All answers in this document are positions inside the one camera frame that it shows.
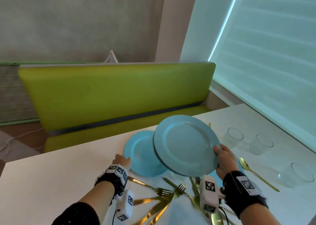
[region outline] black sleeve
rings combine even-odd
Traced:
[[[58,216],[52,225],[100,225],[100,221],[93,207],[77,202]]]

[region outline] green bench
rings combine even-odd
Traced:
[[[209,112],[201,103],[214,71],[211,62],[25,65],[19,76],[43,128],[60,134],[47,139],[50,152]]]

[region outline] brown floor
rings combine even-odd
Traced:
[[[0,131],[10,135],[11,137],[17,137],[19,135],[22,135],[30,131],[39,130],[40,128],[42,128],[42,125],[40,122],[37,122],[37,123],[25,123],[25,124],[19,124],[19,125],[0,127]],[[44,149],[45,149],[44,145],[48,137],[49,137],[48,133],[42,129],[41,131],[38,131],[38,132],[23,135],[17,138],[17,140],[30,148],[41,147],[36,150],[42,154],[44,153]],[[5,166],[5,162],[0,159],[0,176],[2,174],[4,166]]]

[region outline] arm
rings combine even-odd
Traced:
[[[230,149],[223,144],[221,147],[220,150],[218,146],[215,146],[214,152],[218,159],[216,174],[223,180],[227,173],[239,171],[239,167],[238,161]],[[281,225],[269,209],[259,203],[246,207],[240,214],[240,220],[243,225]]]
[[[120,164],[128,170],[131,166],[131,160],[117,154],[112,164]],[[114,192],[115,189],[112,183],[107,181],[98,183],[77,203],[72,204],[57,217],[53,225],[68,223],[78,225],[102,224],[114,196]]]

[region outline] white cable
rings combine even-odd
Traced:
[[[8,147],[8,149],[7,149],[7,152],[5,153],[5,155],[2,157],[2,158],[0,158],[0,159],[4,159],[7,155],[8,155],[8,153],[9,153],[9,151],[10,151],[10,142],[12,141],[12,140],[14,140],[14,139],[16,139],[16,138],[19,138],[19,137],[21,137],[21,136],[24,136],[24,135],[26,135],[26,134],[29,134],[29,133],[34,133],[34,132],[38,132],[38,131],[41,131],[43,128],[41,128],[41,129],[39,129],[39,130],[36,130],[36,131],[30,131],[30,132],[27,132],[27,133],[24,133],[24,134],[22,134],[22,135],[19,135],[19,136],[17,136],[17,137],[13,137],[13,138],[9,138],[8,140],[6,140],[5,141],[5,143],[4,143],[4,145],[2,146],[2,148],[0,148],[0,152],[1,151],[3,151],[6,147]]]

